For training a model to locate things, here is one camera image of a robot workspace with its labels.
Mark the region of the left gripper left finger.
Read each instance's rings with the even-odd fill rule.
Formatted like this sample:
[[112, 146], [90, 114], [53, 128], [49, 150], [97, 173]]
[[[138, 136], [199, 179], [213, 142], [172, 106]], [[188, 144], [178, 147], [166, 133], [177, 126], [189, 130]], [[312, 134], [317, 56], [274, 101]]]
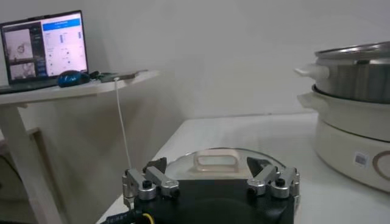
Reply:
[[167, 158], [149, 161], [139, 172], [136, 169], [127, 169], [122, 175], [122, 194], [125, 200], [138, 197], [143, 201], [150, 201], [160, 195], [166, 198], [177, 198], [180, 195], [180, 185], [165, 175]]

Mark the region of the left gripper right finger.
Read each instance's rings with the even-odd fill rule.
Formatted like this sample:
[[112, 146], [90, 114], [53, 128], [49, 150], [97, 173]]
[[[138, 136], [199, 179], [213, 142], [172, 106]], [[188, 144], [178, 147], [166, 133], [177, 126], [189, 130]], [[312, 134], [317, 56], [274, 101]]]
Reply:
[[247, 187], [256, 197], [267, 193], [278, 199], [300, 197], [300, 173], [295, 167], [279, 169], [268, 160], [253, 157], [247, 157], [247, 165], [252, 174]]

